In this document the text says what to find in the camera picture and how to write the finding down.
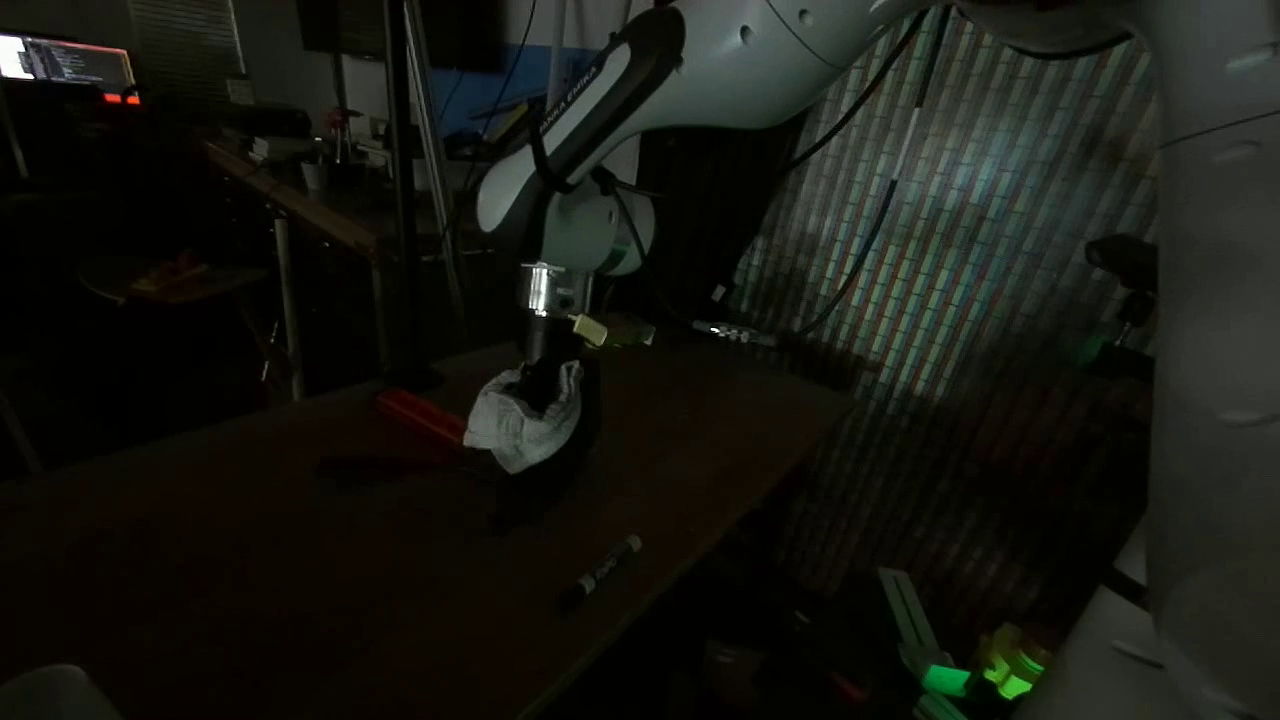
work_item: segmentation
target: green led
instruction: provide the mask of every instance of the green led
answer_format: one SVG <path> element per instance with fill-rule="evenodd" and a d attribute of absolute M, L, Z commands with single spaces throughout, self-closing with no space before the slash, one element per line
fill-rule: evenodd
<path fill-rule="evenodd" d="M 940 696 L 969 696 L 972 673 L 953 664 L 926 664 L 919 683 Z"/>
<path fill-rule="evenodd" d="M 1003 696 L 1019 702 L 1044 676 L 1044 662 L 1025 646 L 1019 630 L 1003 624 L 981 649 L 982 681 Z"/>
<path fill-rule="evenodd" d="M 1029 683 L 1029 681 L 1019 681 L 1019 676 L 1007 676 L 1003 683 L 994 683 L 994 691 L 1003 696 L 1003 702 L 1019 702 L 1019 696 L 1029 696 L 1037 683 Z"/>

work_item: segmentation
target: dark table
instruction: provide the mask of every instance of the dark table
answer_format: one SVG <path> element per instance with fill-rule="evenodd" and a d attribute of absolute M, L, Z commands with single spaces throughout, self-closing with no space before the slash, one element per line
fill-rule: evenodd
<path fill-rule="evenodd" d="M 469 409 L 505 361 L 446 366 L 434 402 Z M 75 662 L 127 720 L 525 715 L 751 512 L 834 413 L 830 394 L 721 349 L 602 358 L 584 478 L 505 534 L 505 483 L 384 420 L 371 390 L 4 487 L 0 676 Z M 565 612 L 570 579 L 633 534 L 645 552 Z"/>

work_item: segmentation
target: black cable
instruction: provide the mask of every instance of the black cable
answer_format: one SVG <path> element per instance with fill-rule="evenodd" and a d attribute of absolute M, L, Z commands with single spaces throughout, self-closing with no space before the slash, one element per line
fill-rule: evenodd
<path fill-rule="evenodd" d="M 506 70 L 505 70 L 500 91 L 495 91 L 493 104 L 488 104 L 484 132 L 479 132 L 479 135 L 488 135 L 495 111 L 500 111 L 505 101 L 506 101 L 506 89 L 512 89 L 512 79 L 516 79 L 516 70 L 519 70 L 519 61 L 525 61 L 525 49 L 526 49 L 526 36 L 533 36 L 533 21 L 534 21 L 534 0 L 526 0 L 525 29 L 519 29 L 519 46 L 516 46 Z M 462 195 L 472 195 L 472 193 L 479 189 L 484 173 L 488 173 L 488 163 L 472 163 L 472 173 L 469 173 L 469 182 L 462 182 L 462 193 L 457 193 L 457 213 L 460 213 Z"/>
<path fill-rule="evenodd" d="M 1031 58 L 1031 61 L 1046 61 L 1046 65 L 1060 65 L 1060 61 L 1080 61 L 1080 58 L 1098 58 L 1098 52 L 1112 52 L 1121 46 L 1129 46 L 1130 36 L 1121 31 L 1121 36 L 1107 36 L 1098 46 L 1086 46 L 1086 49 L 1067 49 L 1067 52 L 1031 52 L 1031 49 L 1012 49 L 1017 58 Z"/>
<path fill-rule="evenodd" d="M 935 61 L 940 61 L 940 49 L 943 49 L 943 36 L 949 36 L 949 21 L 953 21 L 953 7 L 943 7 L 940 25 L 935 25 L 935 31 L 931 31 L 931 46 L 926 46 L 926 58 L 922 58 L 922 79 L 919 79 L 919 91 L 915 91 L 915 108 L 913 108 L 913 111 L 922 111 L 926 84 L 931 84 L 931 77 L 935 77 Z M 868 84 L 868 91 L 888 77 L 888 70 L 891 70 L 891 61 L 901 58 L 905 41 L 891 49 L 883 73 Z M 874 241 L 880 241 L 880 231 L 883 231 L 883 219 L 888 219 L 891 202 L 897 202 L 897 189 L 901 189 L 897 176 L 888 182 L 888 189 L 883 189 L 883 195 L 880 195 L 880 210 L 874 210 L 874 219 L 870 219 L 870 230 L 868 230 L 868 241 L 864 241 L 864 247 L 857 252 L 852 270 L 845 271 L 834 296 L 830 296 L 811 321 L 800 325 L 800 332 L 796 332 L 800 342 L 811 338 L 817 329 L 824 329 L 824 325 L 830 321 L 830 312 L 849 302 L 857 277 L 861 277 L 864 263 L 870 259 L 870 247 L 874 247 Z"/>
<path fill-rule="evenodd" d="M 897 202 L 897 182 L 888 182 L 888 189 L 883 189 L 883 195 L 880 195 L 880 210 L 874 210 L 874 219 L 870 219 L 870 231 L 868 231 L 864 247 L 857 252 L 852 270 L 845 271 L 834 296 L 828 302 L 828 307 L 819 307 L 817 317 L 809 317 L 809 321 L 800 325 L 800 332 L 796 332 L 800 342 L 811 338 L 817 329 L 824 329 L 824 325 L 830 321 L 830 312 L 845 306 L 845 296 L 852 293 L 857 277 L 861 277 L 864 263 L 870 259 L 870 247 L 874 247 L 874 241 L 880 241 L 880 231 L 883 231 L 883 219 L 888 219 L 888 213 L 891 213 L 891 202 Z"/>
<path fill-rule="evenodd" d="M 874 70 L 870 84 L 849 104 L 849 111 L 817 140 L 809 144 L 800 157 L 790 157 L 785 163 L 785 176 L 796 173 L 800 163 L 809 163 L 817 151 L 824 151 L 852 121 L 857 111 L 880 91 L 880 84 L 888 79 L 891 65 L 906 52 L 906 46 L 919 36 L 926 14 L 915 14 L 906 31 L 891 46 L 891 52 L 883 58 L 883 65 Z"/>
<path fill-rule="evenodd" d="M 484 132 L 479 132 L 479 135 L 488 135 L 495 111 L 500 111 L 505 101 L 506 101 L 506 89 L 512 89 L 512 79 L 516 79 L 516 70 L 519 70 L 519 61 L 525 61 L 525 49 L 526 49 L 526 36 L 533 36 L 533 21 L 534 21 L 534 0 L 526 0 L 519 46 L 516 46 L 512 61 L 506 61 L 505 84 L 500 84 L 495 97 L 493 97 L 493 108 L 488 108 L 488 116 L 484 116 Z"/>

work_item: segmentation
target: metal pole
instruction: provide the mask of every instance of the metal pole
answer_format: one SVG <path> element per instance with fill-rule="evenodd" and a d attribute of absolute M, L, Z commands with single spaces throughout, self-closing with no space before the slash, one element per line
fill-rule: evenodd
<path fill-rule="evenodd" d="M 565 84 L 565 36 L 566 36 L 566 0 L 556 0 L 556 36 L 553 36 L 553 65 L 547 65 L 547 108 L 556 108 L 560 101 L 560 84 Z"/>
<path fill-rule="evenodd" d="M 274 237 L 274 271 L 281 271 L 281 321 L 285 321 L 285 354 L 286 354 L 286 402 L 302 402 L 302 332 L 296 317 L 296 287 L 290 287 L 290 237 L 286 237 L 286 216 L 274 213 L 272 219 Z"/>
<path fill-rule="evenodd" d="M 386 140 L 391 140 L 391 193 L 395 193 L 395 244 L 377 247 L 384 270 L 395 270 L 395 307 L 402 325 L 395 329 L 400 361 L 384 373 L 420 373 L 429 366 L 423 354 L 423 279 L 416 263 L 416 213 L 410 213 L 410 104 L 407 104 L 407 58 L 402 58 L 402 0 L 384 0 L 384 73 L 386 73 Z"/>
<path fill-rule="evenodd" d="M 402 0 L 402 21 L 407 21 L 407 49 L 410 49 L 410 97 L 420 108 L 416 132 L 423 144 L 423 163 L 429 163 L 429 193 L 432 193 L 432 219 L 439 231 L 443 247 L 443 285 L 452 302 L 452 317 L 469 325 L 469 302 L 462 302 L 462 271 L 460 271 L 460 247 L 457 247 L 457 225 L 452 225 L 452 189 L 443 176 L 443 144 L 439 144 L 439 125 L 432 108 L 432 46 L 429 46 L 429 21 L 420 0 Z"/>
<path fill-rule="evenodd" d="M 235 46 L 235 73 L 247 77 L 247 58 L 244 58 L 244 31 L 241 31 L 241 7 L 235 7 L 235 0 L 228 0 L 228 29 L 231 29 L 231 46 Z"/>

